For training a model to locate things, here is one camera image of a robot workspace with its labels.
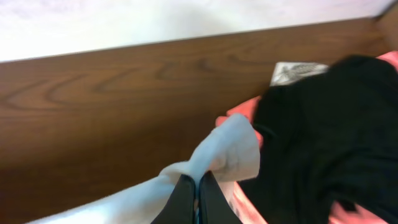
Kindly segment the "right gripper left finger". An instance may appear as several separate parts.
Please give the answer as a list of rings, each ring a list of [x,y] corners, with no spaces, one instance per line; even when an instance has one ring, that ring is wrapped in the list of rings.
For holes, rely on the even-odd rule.
[[[151,224],[193,224],[195,196],[194,180],[182,174],[164,208]]]

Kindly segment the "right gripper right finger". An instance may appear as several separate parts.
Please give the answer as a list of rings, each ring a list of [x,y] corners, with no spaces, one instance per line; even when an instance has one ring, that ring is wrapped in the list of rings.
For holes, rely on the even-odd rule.
[[[229,207],[211,171],[200,180],[198,219],[199,224],[242,224]]]

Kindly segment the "white t-shirt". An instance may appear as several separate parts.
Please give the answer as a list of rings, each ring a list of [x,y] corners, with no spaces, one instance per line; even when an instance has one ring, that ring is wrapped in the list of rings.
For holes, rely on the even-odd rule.
[[[150,223],[164,208],[180,175],[196,187],[211,171],[226,195],[234,182],[254,178],[260,166],[259,143],[249,120],[234,114],[197,146],[191,158],[162,169],[157,177],[97,201],[37,220],[37,223]]]

